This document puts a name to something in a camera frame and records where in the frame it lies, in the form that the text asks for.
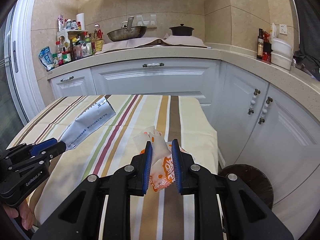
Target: tiled wall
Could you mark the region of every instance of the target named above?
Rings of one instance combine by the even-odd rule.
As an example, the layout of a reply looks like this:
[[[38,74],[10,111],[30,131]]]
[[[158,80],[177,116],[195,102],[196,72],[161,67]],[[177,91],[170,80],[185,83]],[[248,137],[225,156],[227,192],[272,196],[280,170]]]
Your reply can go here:
[[[259,28],[269,31],[268,0],[204,0],[205,42],[256,50]]]
[[[293,51],[299,48],[299,27],[297,15],[292,0],[268,0],[270,10],[270,23],[275,23],[278,30],[279,24],[288,26],[288,35],[279,34],[278,38],[287,41],[293,46]]]
[[[100,24],[105,42],[110,42],[107,33],[119,29],[129,16],[142,15],[149,20],[150,14],[156,14],[157,28],[148,28],[145,37],[163,38],[166,33],[172,34],[169,27],[183,23],[204,40],[203,0],[79,0],[78,12],[84,13],[86,30],[92,32],[94,24]]]
[[[31,49],[36,79],[44,104],[54,101],[54,95],[46,70],[40,63],[38,54],[41,49],[50,46],[52,53],[56,51],[55,42],[58,32],[58,15],[63,14],[71,19],[76,18],[78,0],[35,0],[31,21]]]

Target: table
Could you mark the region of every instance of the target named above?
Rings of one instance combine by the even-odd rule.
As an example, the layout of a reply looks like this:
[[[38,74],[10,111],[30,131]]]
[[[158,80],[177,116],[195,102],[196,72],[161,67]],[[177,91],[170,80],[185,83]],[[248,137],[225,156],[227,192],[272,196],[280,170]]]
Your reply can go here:
[[[60,138],[66,127],[102,96],[59,98],[29,122],[9,147]],[[156,95],[106,96],[116,115],[77,148],[52,160],[51,176],[28,202],[43,223],[89,174],[113,174],[139,154],[132,138],[154,125],[166,141],[178,139],[195,157],[195,163],[218,171],[216,131],[195,98]],[[144,197],[131,197],[131,239],[194,239],[193,196],[181,196],[174,184],[155,193],[149,186]]]

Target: orange and white wrapper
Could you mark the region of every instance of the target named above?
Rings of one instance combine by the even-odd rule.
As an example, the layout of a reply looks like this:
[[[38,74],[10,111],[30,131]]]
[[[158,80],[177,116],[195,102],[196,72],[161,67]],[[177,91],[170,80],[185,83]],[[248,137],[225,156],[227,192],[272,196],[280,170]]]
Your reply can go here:
[[[175,181],[171,154],[171,142],[166,142],[161,132],[154,126],[146,128],[133,138],[135,145],[142,154],[145,151],[147,141],[152,144],[153,155],[151,161],[150,184],[154,192],[168,187]]]

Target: countertop edge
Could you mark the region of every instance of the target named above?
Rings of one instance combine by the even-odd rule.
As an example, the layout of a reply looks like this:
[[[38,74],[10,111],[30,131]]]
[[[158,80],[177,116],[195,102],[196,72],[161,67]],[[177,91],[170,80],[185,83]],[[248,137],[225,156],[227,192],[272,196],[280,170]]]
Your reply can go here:
[[[50,80],[66,73],[107,63],[161,57],[217,59],[236,65],[270,82],[291,96],[320,122],[320,82],[313,80],[298,69],[289,71],[227,50],[179,46],[118,50],[68,63],[66,66],[52,70],[52,73],[47,75],[47,79]]]

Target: black pot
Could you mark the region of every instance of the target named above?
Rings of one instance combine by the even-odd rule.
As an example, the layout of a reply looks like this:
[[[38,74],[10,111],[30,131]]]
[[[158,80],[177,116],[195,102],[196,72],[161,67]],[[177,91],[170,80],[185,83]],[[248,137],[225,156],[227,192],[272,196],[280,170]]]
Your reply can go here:
[[[174,36],[192,36],[192,31],[194,28],[186,27],[184,24],[180,24],[180,26],[171,27],[170,30]]]

